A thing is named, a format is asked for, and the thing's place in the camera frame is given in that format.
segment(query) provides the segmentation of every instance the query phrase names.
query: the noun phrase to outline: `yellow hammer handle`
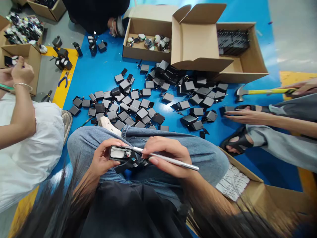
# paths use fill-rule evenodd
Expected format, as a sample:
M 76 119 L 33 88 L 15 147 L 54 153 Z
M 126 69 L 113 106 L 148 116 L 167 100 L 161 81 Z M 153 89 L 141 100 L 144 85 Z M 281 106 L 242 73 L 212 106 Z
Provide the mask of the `yellow hammer handle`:
M 290 89 L 269 89 L 269 90 L 249 90 L 249 94 L 275 94 L 275 93 L 286 93 L 290 90 L 296 90 L 298 88 Z

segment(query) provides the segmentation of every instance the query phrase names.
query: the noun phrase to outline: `blue mat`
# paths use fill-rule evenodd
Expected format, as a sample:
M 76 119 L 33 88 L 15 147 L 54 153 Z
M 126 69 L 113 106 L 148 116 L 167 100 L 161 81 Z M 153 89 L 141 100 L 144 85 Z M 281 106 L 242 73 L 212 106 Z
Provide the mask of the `blue mat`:
M 227 8 L 221 16 L 219 22 L 257 22 L 257 37 L 270 75 L 248 84 L 245 88 L 271 89 L 279 87 L 281 83 L 279 79 L 279 69 L 275 53 L 272 25 L 268 24 L 271 20 L 267 0 L 175 1 L 174 4 L 183 6 L 186 4 L 194 5 L 202 2 L 227 4 Z M 144 1 L 144 3 L 169 4 L 170 1 Z M 109 33 L 106 32 L 103 35 L 100 35 L 97 43 L 100 43 L 101 40 L 108 43 L 107 51 L 102 54 L 98 52 L 96 57 L 92 57 L 88 48 L 87 37 L 85 36 L 81 48 L 83 56 L 77 61 L 76 69 L 74 75 L 72 76 L 72 83 L 64 104 L 65 110 L 69 110 L 72 107 L 72 100 L 75 96 L 84 96 L 89 99 L 88 95 L 90 93 L 101 90 L 104 92 L 112 90 L 117 86 L 114 81 L 114 76 L 120 74 L 124 68 L 128 70 L 125 78 L 129 73 L 133 74 L 133 77 L 135 78 L 132 88 L 144 88 L 145 77 L 139 73 L 136 63 L 138 60 L 122 57 L 123 39 L 112 38 Z M 154 66 L 154 62 L 143 63 Z M 219 112 L 218 108 L 221 106 L 235 105 L 234 92 L 239 86 L 240 85 L 238 84 L 231 84 L 227 92 L 228 95 L 225 97 L 224 101 L 214 104 L 210 109 L 214 109 Z M 167 105 L 162 103 L 161 97 L 159 96 L 159 90 L 152 90 L 152 95 L 148 98 L 148 100 L 155 102 L 154 110 L 165 116 L 163 125 L 168 125 L 170 131 L 199 136 L 199 132 L 189 132 L 187 128 L 180 123 L 179 119 L 182 116 L 173 112 L 173 109 L 170 107 L 171 104 L 182 101 L 183 98 L 177 97 L 175 90 L 169 89 L 168 93 L 174 94 L 175 98 L 172 103 Z M 243 104 L 269 105 L 282 100 L 282 95 L 252 95 L 245 96 Z M 79 116 L 74 118 L 71 133 L 89 118 L 87 112 L 88 109 L 82 108 L 82 112 Z M 188 113 L 189 109 L 183 111 L 184 115 L 187 115 Z M 241 126 L 238 123 L 220 117 L 215 123 L 204 125 L 210 133 L 210 135 L 206 135 L 206 139 L 215 145 L 220 145 L 222 140 L 227 138 Z M 62 168 L 64 163 L 63 158 L 67 159 L 67 163 L 69 162 L 66 149 L 64 149 L 62 159 L 52 174 L 58 172 Z M 235 158 L 256 175 L 261 177 L 266 184 L 302 191 L 297 168 L 273 157 L 260 148 L 248 149 L 245 154 L 239 155 Z

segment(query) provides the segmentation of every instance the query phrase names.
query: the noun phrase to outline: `silver bracelet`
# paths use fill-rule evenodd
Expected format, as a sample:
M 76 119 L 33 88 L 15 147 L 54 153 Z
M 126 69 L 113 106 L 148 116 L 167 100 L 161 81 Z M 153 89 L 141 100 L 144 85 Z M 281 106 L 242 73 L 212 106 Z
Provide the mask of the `silver bracelet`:
M 25 84 L 25 83 L 15 83 L 15 84 L 13 84 L 13 87 L 15 88 L 15 85 L 17 85 L 17 84 L 28 86 L 30 88 L 29 92 L 33 90 L 33 88 L 30 85 Z

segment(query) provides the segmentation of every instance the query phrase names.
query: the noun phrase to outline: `stylus pen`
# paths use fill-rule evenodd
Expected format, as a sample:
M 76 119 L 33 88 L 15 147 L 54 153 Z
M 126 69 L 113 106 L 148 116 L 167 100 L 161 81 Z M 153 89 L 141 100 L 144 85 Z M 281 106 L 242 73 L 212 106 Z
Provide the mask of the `stylus pen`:
M 143 149 L 135 147 L 135 146 L 133 147 L 133 150 L 137 151 L 137 152 L 143 151 Z M 184 163 L 182 161 L 179 161 L 179 160 L 176 160 L 176 159 L 172 159 L 172 158 L 169 158 L 169 157 L 166 157 L 166 156 L 163 156 L 163 155 L 159 155 L 159 154 L 154 154 L 154 153 L 150 153 L 150 155 L 156 156 L 156 157 L 160 157 L 161 159 L 163 159 L 163 160 L 165 160 L 167 162 L 170 162 L 172 164 L 178 165 L 178 166 L 182 166 L 182 167 L 185 167 L 185 168 L 188 168 L 188 169 L 199 171 L 199 167 L 194 166 L 194 165 L 190 165 L 190 164 L 186 164 L 186 163 Z

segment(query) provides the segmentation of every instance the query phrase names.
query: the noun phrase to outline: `hair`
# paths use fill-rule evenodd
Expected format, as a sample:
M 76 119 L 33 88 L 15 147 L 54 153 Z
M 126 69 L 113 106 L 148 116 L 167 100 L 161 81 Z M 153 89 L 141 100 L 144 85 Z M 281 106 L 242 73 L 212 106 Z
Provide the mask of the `hair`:
M 89 181 L 83 183 L 84 185 L 74 192 L 81 178 L 80 171 L 76 164 L 70 182 L 67 183 L 64 166 L 58 185 L 46 182 L 38 201 L 35 202 L 24 223 L 12 231 L 12 237 L 79 237 L 95 192 L 83 192 L 89 186 Z M 209 203 L 207 207 L 202 206 L 199 195 L 194 194 L 191 195 L 192 209 L 188 211 L 188 221 L 201 238 L 317 237 L 314 225 L 301 223 L 296 216 L 293 216 L 290 225 L 285 223 L 284 226 L 276 228 L 244 202 L 246 209 L 238 207 L 239 214 L 228 215 L 216 204 Z

